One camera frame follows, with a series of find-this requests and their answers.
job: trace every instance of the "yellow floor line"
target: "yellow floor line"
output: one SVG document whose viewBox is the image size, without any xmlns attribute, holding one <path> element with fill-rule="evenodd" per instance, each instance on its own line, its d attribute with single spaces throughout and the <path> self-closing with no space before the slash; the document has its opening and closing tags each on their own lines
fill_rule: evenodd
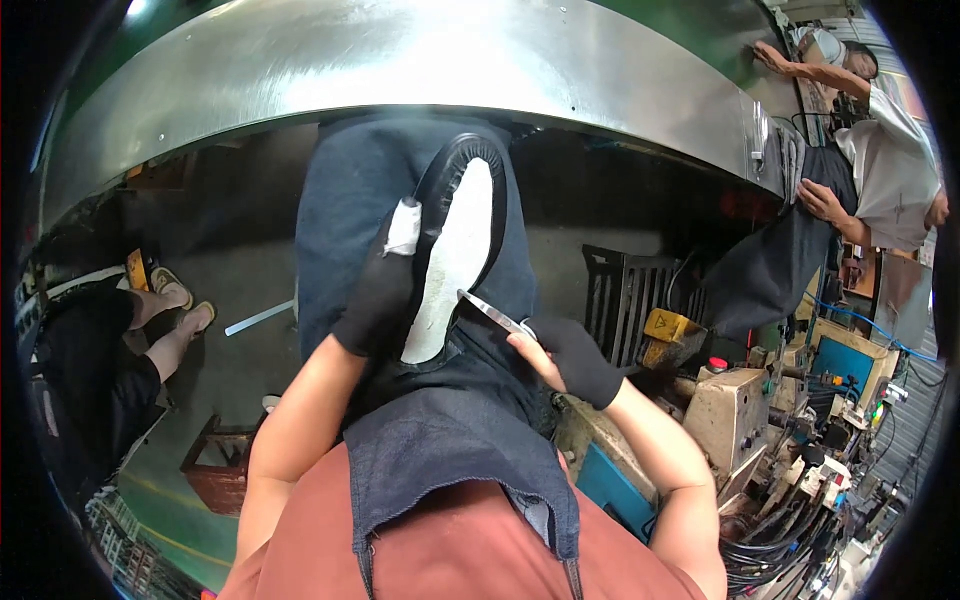
<svg viewBox="0 0 960 600">
<path fill-rule="evenodd" d="M 223 559 L 214 558 L 214 557 L 212 557 L 212 556 L 209 556 L 209 555 L 207 555 L 207 554 L 204 554 L 204 553 L 201 552 L 200 550 L 195 550 L 195 549 L 191 548 L 190 546 L 185 546 L 185 545 L 183 545 L 182 543 L 180 543 L 180 542 L 178 542 L 178 541 L 176 541 L 176 540 L 171 540 L 170 538 L 167 538 L 166 536 L 164 536 L 163 534 L 159 533 L 158 531 L 156 531 L 156 530 L 154 530 L 154 529 L 151 529 L 150 527 L 147 527 L 147 526 L 144 525 L 143 523 L 140 523 L 140 529 L 143 530 L 143 531 L 145 531 L 145 532 L 147 532 L 147 533 L 150 534 L 151 536 L 157 538 L 158 540 L 165 541 L 165 542 L 169 543 L 170 545 L 172 545 L 172 546 L 174 546 L 174 547 L 176 547 L 176 548 L 179 548 L 180 550 L 186 552 L 187 554 L 192 554 L 193 556 L 195 556 L 195 557 L 197 557 L 197 558 L 204 559 L 204 560 L 206 560 L 206 561 L 210 561 L 211 563 L 214 563 L 214 564 L 219 564 L 220 566 L 226 566 L 226 567 L 231 567 L 231 566 L 233 566 L 233 563 L 228 563 L 227 561 L 225 561 L 225 560 L 223 560 Z"/>
<path fill-rule="evenodd" d="M 132 483 L 135 483 L 138 486 L 146 488 L 147 490 L 150 490 L 151 492 L 157 495 L 170 498 L 171 500 L 179 502 L 180 504 L 183 504 L 185 506 L 189 506 L 191 508 L 203 509 L 205 511 L 210 510 L 206 508 L 206 505 L 203 503 L 203 501 L 200 498 L 193 498 L 188 495 L 184 495 L 182 493 L 171 492 L 170 490 L 164 490 L 162 487 L 158 486 L 153 481 L 150 481 L 147 479 L 141 479 L 140 477 L 137 477 L 136 475 L 126 470 L 120 471 L 120 476 L 126 479 L 129 479 Z"/>
</svg>

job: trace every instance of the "white insole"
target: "white insole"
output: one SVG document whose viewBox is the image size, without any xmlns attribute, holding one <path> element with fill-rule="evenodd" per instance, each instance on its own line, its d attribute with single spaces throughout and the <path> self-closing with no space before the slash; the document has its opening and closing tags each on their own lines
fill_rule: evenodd
<svg viewBox="0 0 960 600">
<path fill-rule="evenodd" d="M 422 363 L 444 348 L 457 290 L 471 288 L 487 263 L 492 212 L 490 165 L 474 158 L 453 192 L 444 230 L 430 253 L 423 301 L 400 356 L 403 362 Z"/>
</svg>

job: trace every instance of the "blue hose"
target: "blue hose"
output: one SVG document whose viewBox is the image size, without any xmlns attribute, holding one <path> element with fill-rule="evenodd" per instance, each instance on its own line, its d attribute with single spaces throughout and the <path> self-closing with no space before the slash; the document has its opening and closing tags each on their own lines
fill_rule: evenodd
<svg viewBox="0 0 960 600">
<path fill-rule="evenodd" d="M 935 356 L 927 356 L 926 354 L 920 354 L 920 353 L 917 352 L 916 350 L 913 350 L 913 349 L 910 349 L 910 348 L 904 346 L 904 345 L 901 344 L 899 341 L 897 341 L 897 339 L 894 338 L 894 336 L 890 335 L 889 333 L 887 333 L 886 331 L 884 331 L 883 329 L 881 329 L 878 324 L 874 323 L 874 322 L 871 321 L 870 319 L 867 319 L 867 318 L 864 317 L 863 315 L 861 315 L 861 314 L 859 314 L 859 313 L 852 312 L 852 311 L 850 311 L 850 310 L 844 310 L 843 308 L 837 308 L 836 306 L 830 306 L 829 304 L 827 304 L 827 303 L 825 303 L 825 302 L 819 301 L 815 296 L 813 296 L 813 294 L 810 294 L 809 292 L 804 291 L 804 294 L 807 294 L 808 296 L 810 296 L 810 297 L 813 299 L 814 302 L 820 304 L 821 306 L 824 306 L 824 307 L 826 307 L 826 308 L 829 308 L 830 310 L 835 310 L 835 311 L 837 311 L 838 313 L 842 313 L 842 314 L 844 314 L 844 315 L 850 315 L 850 316 L 852 316 L 852 317 L 856 317 L 857 319 L 863 319 L 864 321 L 866 321 L 867 323 L 869 323 L 870 325 L 872 325 L 874 329 L 876 329 L 877 331 L 879 331 L 879 332 L 880 332 L 880 335 L 882 335 L 883 337 L 885 337 L 885 338 L 887 338 L 888 340 L 890 340 L 891 342 L 893 342 L 894 345 L 897 346 L 897 348 L 900 348 L 901 350 L 903 350 L 903 351 L 906 352 L 907 354 L 912 354 L 912 355 L 916 356 L 917 358 L 923 358 L 923 360 L 928 360 L 928 361 L 930 361 L 931 363 L 937 362 L 937 358 L 936 358 Z"/>
</svg>

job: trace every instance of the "black glove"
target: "black glove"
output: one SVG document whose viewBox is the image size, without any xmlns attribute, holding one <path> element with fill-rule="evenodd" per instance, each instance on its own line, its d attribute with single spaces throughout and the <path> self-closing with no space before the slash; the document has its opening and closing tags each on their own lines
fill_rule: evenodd
<svg viewBox="0 0 960 600">
<path fill-rule="evenodd" d="M 556 317 L 531 317 L 523 323 L 533 329 L 537 341 L 551 354 L 568 392 L 597 410 L 613 402 L 623 373 L 607 362 L 581 324 Z"/>
<path fill-rule="evenodd" d="M 360 278 L 332 333 L 351 354 L 370 356 L 395 338 L 413 295 L 413 256 L 383 253 L 394 213 L 373 238 Z"/>
</svg>

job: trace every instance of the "orange shirt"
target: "orange shirt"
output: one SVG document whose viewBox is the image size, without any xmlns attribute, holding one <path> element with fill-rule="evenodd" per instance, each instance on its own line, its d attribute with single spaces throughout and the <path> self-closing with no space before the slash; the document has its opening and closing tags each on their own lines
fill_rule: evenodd
<svg viewBox="0 0 960 600">
<path fill-rule="evenodd" d="M 705 600 L 684 572 L 574 493 L 587 600 Z M 274 536 L 233 569 L 220 600 L 366 600 L 352 530 L 347 447 L 339 444 L 303 475 Z M 373 552 L 377 600 L 571 597 L 562 564 L 495 482 L 428 494 L 377 530 Z"/>
</svg>

